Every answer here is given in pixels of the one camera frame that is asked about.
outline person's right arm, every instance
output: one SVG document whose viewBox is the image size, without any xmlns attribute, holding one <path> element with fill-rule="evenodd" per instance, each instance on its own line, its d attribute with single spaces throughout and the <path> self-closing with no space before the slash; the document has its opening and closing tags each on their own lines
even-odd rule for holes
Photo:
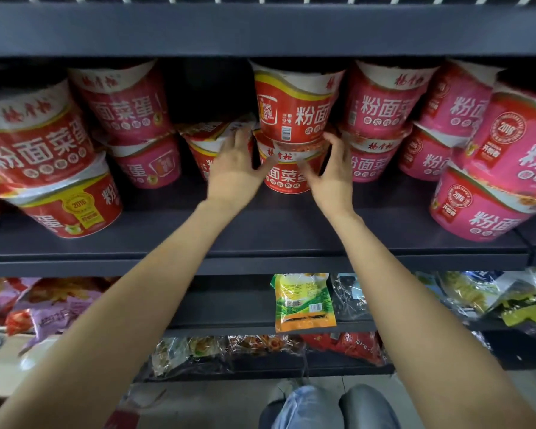
<svg viewBox="0 0 536 429">
<path fill-rule="evenodd" d="M 427 428 L 536 428 L 492 354 L 365 226 L 352 204 L 349 147 L 331 134 L 318 177 L 300 163 L 314 199 L 341 239 L 377 329 Z"/>
</svg>

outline person's left arm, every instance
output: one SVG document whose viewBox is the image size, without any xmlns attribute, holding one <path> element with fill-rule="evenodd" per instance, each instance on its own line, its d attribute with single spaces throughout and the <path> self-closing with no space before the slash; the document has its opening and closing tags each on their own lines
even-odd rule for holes
<svg viewBox="0 0 536 429">
<path fill-rule="evenodd" d="M 0 408 L 0 429 L 101 428 L 162 337 L 200 263 L 274 164 L 252 170 L 250 130 L 227 139 L 207 199 L 66 331 Z"/>
</svg>

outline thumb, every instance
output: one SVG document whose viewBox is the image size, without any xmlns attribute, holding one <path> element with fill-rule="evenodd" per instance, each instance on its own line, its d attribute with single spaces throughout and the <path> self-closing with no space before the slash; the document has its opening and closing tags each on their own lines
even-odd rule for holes
<svg viewBox="0 0 536 429">
<path fill-rule="evenodd" d="M 272 167 L 274 167 L 276 164 L 278 164 L 278 159 L 272 155 L 268 157 L 260 167 L 258 167 L 257 173 L 262 176 L 262 179 L 268 175 L 270 170 L 272 170 Z"/>
<path fill-rule="evenodd" d="M 312 186 L 312 183 L 318 179 L 318 175 L 311 168 L 311 165 L 309 165 L 303 159 L 296 161 L 296 164 L 298 164 L 300 172 L 302 172 L 302 174 L 306 177 L 307 183 Z"/>
</svg>

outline person's left hand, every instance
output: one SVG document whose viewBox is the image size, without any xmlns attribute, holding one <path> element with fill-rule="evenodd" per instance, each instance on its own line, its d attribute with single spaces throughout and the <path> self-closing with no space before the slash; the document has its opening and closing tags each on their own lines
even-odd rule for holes
<svg viewBox="0 0 536 429">
<path fill-rule="evenodd" d="M 210 166 L 207 201 L 238 214 L 255 196 L 262 181 L 276 164 L 270 157 L 258 170 L 252 168 L 248 143 L 250 128 L 240 128 L 236 135 L 222 144 L 221 151 Z"/>
</svg>

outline stacked noodle cup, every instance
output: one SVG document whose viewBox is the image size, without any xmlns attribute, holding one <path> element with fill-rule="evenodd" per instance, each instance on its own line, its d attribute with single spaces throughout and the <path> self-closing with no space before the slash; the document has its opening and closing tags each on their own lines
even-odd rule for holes
<svg viewBox="0 0 536 429">
<path fill-rule="evenodd" d="M 338 93 L 343 70 L 293 72 L 250 62 L 260 117 L 254 130 L 261 162 L 278 156 L 265 183 L 276 192 L 300 194 L 310 188 L 297 161 L 320 172 L 329 144 L 322 134 Z"/>
<path fill-rule="evenodd" d="M 256 117 L 253 114 L 245 114 L 229 122 L 177 125 L 177 130 L 187 142 L 202 177 L 208 181 L 210 166 L 221 151 L 222 143 L 229 136 L 235 135 L 238 129 L 248 127 L 252 130 L 255 124 Z M 252 134 L 250 133 L 248 143 L 250 160 L 252 160 L 253 144 Z"/>
<path fill-rule="evenodd" d="M 342 137 L 351 147 L 354 182 L 371 182 L 381 175 L 409 135 L 407 118 L 437 68 L 406 69 L 355 61 L 349 71 L 341 126 Z"/>
<path fill-rule="evenodd" d="M 453 150 L 430 211 L 473 241 L 491 241 L 536 214 L 536 93 L 495 85 L 480 128 Z"/>
<path fill-rule="evenodd" d="M 67 79 L 0 91 L 0 198 L 65 238 L 101 230 L 119 216 L 105 154 L 95 154 Z"/>
<path fill-rule="evenodd" d="M 399 168 L 405 174 L 436 182 L 453 147 L 468 142 L 482 122 L 501 68 L 447 60 L 437 71 L 412 135 L 402 146 Z"/>
<path fill-rule="evenodd" d="M 99 135 L 101 142 L 136 187 L 159 188 L 179 178 L 180 155 L 157 60 L 68 73 L 108 134 Z"/>
</svg>

